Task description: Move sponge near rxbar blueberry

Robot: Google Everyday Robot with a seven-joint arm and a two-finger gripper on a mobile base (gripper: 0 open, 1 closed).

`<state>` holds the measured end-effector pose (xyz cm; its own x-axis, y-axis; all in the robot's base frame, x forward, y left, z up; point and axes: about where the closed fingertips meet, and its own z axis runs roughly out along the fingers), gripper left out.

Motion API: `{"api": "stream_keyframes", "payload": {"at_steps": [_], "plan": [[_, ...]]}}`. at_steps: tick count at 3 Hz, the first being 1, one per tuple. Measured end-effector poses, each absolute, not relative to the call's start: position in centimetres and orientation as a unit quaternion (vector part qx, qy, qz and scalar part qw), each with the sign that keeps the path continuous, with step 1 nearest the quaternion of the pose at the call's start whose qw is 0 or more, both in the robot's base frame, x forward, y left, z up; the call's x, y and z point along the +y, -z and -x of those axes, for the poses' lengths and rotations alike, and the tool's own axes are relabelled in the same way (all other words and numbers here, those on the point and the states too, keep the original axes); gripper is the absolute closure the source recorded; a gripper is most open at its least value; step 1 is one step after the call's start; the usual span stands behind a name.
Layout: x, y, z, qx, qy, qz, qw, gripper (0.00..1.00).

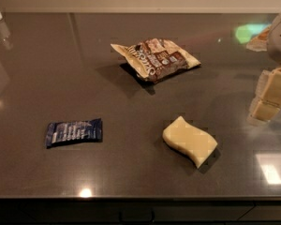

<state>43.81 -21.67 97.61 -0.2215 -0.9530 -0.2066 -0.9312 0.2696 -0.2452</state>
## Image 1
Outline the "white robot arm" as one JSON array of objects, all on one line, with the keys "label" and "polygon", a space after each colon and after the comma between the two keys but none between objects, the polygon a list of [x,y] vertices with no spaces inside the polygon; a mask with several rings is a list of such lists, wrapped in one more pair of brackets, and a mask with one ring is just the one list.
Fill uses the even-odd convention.
[{"label": "white robot arm", "polygon": [[263,70],[255,91],[247,121],[253,126],[270,122],[281,110],[281,12],[271,25],[253,37],[246,48],[267,52],[278,64],[272,71]]}]

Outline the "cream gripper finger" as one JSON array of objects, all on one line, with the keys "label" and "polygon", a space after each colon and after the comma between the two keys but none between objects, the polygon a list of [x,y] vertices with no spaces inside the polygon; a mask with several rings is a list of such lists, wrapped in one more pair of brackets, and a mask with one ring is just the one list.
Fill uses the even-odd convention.
[{"label": "cream gripper finger", "polygon": [[264,103],[261,99],[255,97],[249,107],[247,122],[253,126],[265,125],[271,121],[280,109],[269,103]]},{"label": "cream gripper finger", "polygon": [[259,76],[256,96],[261,101],[281,107],[281,67],[263,70]]}]

